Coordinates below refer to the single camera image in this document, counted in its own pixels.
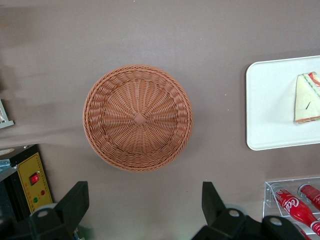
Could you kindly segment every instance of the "yellow control panel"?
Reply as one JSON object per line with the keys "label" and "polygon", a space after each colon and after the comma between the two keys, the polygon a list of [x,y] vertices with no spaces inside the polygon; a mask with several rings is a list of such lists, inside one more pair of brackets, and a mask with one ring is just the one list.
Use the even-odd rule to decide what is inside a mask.
{"label": "yellow control panel", "polygon": [[43,205],[52,204],[38,152],[18,164],[18,175],[31,213]]}

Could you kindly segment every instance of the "screw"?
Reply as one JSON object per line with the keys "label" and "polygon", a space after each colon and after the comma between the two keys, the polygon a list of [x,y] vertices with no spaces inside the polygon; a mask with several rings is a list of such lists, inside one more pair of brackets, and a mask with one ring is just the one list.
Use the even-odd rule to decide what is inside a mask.
{"label": "screw", "polygon": [[282,222],[280,219],[278,218],[275,218],[275,217],[271,217],[270,218],[270,222],[276,226],[281,226],[282,225]]}
{"label": "screw", "polygon": [[240,216],[239,212],[236,211],[236,210],[233,210],[233,209],[229,211],[229,214],[230,214],[232,217],[235,217],[235,218],[237,218],[237,217]]}

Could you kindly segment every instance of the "metal bracket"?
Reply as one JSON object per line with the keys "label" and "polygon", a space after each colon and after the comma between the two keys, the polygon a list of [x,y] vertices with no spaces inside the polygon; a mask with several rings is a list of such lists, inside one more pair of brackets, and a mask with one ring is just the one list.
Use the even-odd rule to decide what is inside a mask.
{"label": "metal bracket", "polygon": [[5,108],[0,99],[0,129],[12,126],[13,124],[14,124],[14,121],[9,121]]}

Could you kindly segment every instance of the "white tray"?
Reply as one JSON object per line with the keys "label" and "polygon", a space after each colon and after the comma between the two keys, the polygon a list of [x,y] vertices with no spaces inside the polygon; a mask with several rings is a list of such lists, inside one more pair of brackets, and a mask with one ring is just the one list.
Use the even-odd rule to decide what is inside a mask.
{"label": "white tray", "polygon": [[320,56],[260,61],[246,71],[246,142],[252,150],[320,143],[320,120],[294,123],[299,74],[320,74]]}

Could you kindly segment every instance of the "wicker basket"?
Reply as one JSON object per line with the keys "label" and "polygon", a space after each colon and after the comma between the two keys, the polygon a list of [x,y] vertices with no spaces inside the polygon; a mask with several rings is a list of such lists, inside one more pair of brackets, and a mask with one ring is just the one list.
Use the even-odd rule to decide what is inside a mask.
{"label": "wicker basket", "polygon": [[107,163],[148,172],[183,151],[193,114],[186,92],[172,76],[152,66],[128,65],[94,84],[83,125],[92,148]]}

